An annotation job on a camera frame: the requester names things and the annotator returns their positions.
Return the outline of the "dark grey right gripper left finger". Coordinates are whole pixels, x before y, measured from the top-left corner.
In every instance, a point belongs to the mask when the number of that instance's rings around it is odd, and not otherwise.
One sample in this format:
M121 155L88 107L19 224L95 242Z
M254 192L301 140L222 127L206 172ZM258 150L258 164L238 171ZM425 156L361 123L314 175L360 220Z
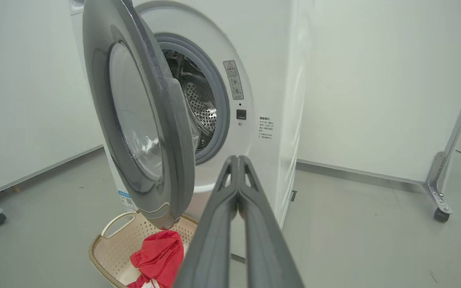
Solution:
M229 288L238 163L237 156L225 160L173 288Z

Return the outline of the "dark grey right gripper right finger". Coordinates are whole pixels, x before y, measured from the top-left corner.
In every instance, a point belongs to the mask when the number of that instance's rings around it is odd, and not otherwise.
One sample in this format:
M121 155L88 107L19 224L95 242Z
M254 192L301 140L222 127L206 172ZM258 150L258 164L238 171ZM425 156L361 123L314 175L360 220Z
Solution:
M238 156L248 288L305 288L251 160Z

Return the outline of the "red and white garment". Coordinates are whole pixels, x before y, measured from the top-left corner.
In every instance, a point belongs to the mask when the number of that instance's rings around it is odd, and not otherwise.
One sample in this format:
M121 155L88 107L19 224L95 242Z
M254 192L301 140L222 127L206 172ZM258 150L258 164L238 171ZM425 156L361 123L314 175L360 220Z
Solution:
M160 231L146 237L141 248L130 255L140 276L128 288L172 288L184 259L184 245L178 232Z

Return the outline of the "dark round glass washer door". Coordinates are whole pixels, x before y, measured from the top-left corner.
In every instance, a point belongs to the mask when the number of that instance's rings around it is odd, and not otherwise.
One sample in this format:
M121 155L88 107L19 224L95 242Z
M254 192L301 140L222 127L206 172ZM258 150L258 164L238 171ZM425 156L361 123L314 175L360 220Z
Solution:
M131 0L86 0L83 48L116 178L137 211L167 230L194 190L198 134L180 82Z

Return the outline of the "cream perforated laundry basket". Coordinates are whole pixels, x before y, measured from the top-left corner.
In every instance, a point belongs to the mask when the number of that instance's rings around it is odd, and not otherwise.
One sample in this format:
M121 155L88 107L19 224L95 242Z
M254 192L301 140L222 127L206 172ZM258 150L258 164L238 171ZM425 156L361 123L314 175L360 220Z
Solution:
M126 212L111 220L88 249L88 257L113 288L129 288L141 272L130 257L139 251L146 237L160 229L141 213Z

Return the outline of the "white front-load washing machine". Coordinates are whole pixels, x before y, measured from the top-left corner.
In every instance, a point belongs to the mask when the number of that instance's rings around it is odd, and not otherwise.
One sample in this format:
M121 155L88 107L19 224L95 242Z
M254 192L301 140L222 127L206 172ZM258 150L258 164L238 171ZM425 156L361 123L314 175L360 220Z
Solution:
M182 216L200 221L225 160L245 155L283 227L293 194L306 90L311 35L304 11L309 0L131 1L180 82L198 134L194 190ZM79 14L72 24L79 29L76 40L91 90L84 58L85 3L72 6L71 14ZM243 100L232 98L223 65L229 60L236 62ZM273 140L259 138L260 116L273 120ZM104 150L116 191L127 193L116 178L105 140Z

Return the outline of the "blue energy label sticker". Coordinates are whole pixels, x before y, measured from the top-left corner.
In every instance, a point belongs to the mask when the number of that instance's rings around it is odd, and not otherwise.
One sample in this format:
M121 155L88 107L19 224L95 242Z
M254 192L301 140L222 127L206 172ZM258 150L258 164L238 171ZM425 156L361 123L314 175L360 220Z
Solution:
M135 212L137 208L135 206L134 201L130 198L130 195L123 191L118 191L118 194L121 198L121 202L123 204L124 210L126 212Z

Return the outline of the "black text notice sticker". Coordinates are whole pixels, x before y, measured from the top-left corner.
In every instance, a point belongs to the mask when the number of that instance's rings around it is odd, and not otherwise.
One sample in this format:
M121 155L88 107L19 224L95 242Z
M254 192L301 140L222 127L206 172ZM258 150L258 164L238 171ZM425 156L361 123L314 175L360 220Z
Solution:
M275 125L273 120L270 117L260 116L258 124L259 138L273 140L275 134Z

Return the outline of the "grey warning sticker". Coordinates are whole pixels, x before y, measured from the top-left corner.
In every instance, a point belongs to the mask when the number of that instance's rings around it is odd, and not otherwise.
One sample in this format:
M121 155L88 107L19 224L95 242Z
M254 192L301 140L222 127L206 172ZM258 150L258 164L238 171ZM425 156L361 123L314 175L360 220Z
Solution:
M223 65L229 80L229 87L231 89L233 100L243 100L245 96L243 94L241 78L236 62L234 60L224 61Z

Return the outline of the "white partition panel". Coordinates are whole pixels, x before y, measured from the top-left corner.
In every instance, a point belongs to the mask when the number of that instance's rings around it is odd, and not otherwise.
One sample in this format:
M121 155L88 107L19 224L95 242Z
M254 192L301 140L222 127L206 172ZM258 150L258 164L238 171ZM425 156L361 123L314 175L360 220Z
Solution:
M0 192L99 149L71 7L0 0Z
M424 182L461 111L461 0L315 0L298 160Z

